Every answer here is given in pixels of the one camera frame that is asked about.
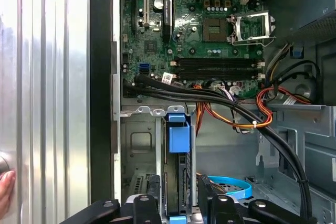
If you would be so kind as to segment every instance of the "green circuit board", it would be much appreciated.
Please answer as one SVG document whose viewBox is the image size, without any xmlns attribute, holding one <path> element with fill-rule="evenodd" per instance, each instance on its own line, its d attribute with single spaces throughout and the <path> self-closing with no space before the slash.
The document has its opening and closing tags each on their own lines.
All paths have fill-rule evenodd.
<svg viewBox="0 0 336 224">
<path fill-rule="evenodd" d="M 263 58 L 262 46 L 233 46 L 225 41 L 205 41 L 203 33 L 207 20 L 226 19 L 231 14 L 258 12 L 263 9 L 262 0 L 253 0 L 246 5 L 240 4 L 240 0 L 174 0 L 174 28 L 169 43 L 164 43 L 162 40 L 162 13 L 155 10 L 154 1 L 149 0 L 149 28 L 145 29 L 139 24 L 143 18 L 137 12 L 135 29 L 133 29 L 131 24 L 134 19 L 134 15 L 132 16 L 134 3 L 132 0 L 123 0 L 121 25 L 123 80 L 133 82 L 134 77 L 139 73 L 140 63 L 150 64 L 148 74 L 161 80 L 164 72 L 174 73 L 171 61 L 174 61 L 176 57 Z M 136 10 L 143 8 L 144 2 L 145 0 L 136 0 Z M 262 34 L 262 24 L 261 19 L 243 20 L 242 36 Z M 178 81 L 185 86 L 190 84 L 183 80 Z M 257 80 L 242 80 L 240 83 L 242 97 L 249 97 L 258 90 Z"/>
</svg>

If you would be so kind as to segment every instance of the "blue plastic clip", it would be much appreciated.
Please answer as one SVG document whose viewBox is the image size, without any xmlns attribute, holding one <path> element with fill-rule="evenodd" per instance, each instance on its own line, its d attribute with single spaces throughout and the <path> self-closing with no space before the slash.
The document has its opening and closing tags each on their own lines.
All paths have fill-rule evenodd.
<svg viewBox="0 0 336 224">
<path fill-rule="evenodd" d="M 190 152 L 190 125 L 185 114 L 173 113 L 168 115 L 170 123 L 183 123 L 184 126 L 169 127 L 169 152 L 187 153 Z"/>
<path fill-rule="evenodd" d="M 186 224 L 187 218 L 185 216 L 172 216 L 169 221 L 170 224 Z"/>
</svg>

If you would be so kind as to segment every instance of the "motherboard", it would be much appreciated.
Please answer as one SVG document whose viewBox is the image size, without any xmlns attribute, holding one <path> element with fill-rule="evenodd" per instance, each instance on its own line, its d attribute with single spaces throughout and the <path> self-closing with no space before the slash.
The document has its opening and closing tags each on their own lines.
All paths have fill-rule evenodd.
<svg viewBox="0 0 336 224">
<path fill-rule="evenodd" d="M 124 81 L 142 73 L 185 87 L 224 80 L 241 97 L 258 91 L 264 45 L 253 38 L 265 33 L 265 19 L 246 14 L 262 12 L 263 0 L 122 2 Z"/>
</svg>

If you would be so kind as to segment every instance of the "hand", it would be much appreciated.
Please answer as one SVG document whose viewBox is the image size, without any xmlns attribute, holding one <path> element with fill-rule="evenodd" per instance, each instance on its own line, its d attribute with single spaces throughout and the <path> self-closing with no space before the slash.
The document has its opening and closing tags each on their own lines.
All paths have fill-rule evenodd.
<svg viewBox="0 0 336 224">
<path fill-rule="evenodd" d="M 15 185 L 15 172 L 10 171 L 1 175 L 0 179 L 0 219 L 8 212 L 11 194 Z"/>
</svg>

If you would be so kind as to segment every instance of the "cpu socket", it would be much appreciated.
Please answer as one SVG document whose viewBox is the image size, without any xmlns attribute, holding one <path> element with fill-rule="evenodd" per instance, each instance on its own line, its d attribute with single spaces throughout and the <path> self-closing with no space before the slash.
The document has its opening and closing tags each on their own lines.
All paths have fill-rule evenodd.
<svg viewBox="0 0 336 224">
<path fill-rule="evenodd" d="M 227 42 L 226 19 L 208 18 L 203 20 L 203 41 Z"/>
</svg>

